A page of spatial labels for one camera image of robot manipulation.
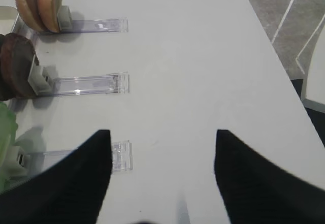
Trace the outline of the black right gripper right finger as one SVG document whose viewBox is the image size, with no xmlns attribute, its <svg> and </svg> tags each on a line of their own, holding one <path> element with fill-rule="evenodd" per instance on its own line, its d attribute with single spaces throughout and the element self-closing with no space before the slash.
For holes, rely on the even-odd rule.
<svg viewBox="0 0 325 224">
<path fill-rule="evenodd" d="M 229 130 L 216 134 L 214 174 L 231 223 L 324 223 L 324 190 L 283 170 Z"/>
</svg>

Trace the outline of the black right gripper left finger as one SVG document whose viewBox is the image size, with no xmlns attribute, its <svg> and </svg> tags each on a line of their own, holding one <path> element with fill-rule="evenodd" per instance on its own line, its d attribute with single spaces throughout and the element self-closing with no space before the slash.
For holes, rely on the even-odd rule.
<svg viewBox="0 0 325 224">
<path fill-rule="evenodd" d="M 2 193 L 1 223 L 96 223 L 111 174 L 111 134 L 99 130 L 48 170 Z"/>
</svg>

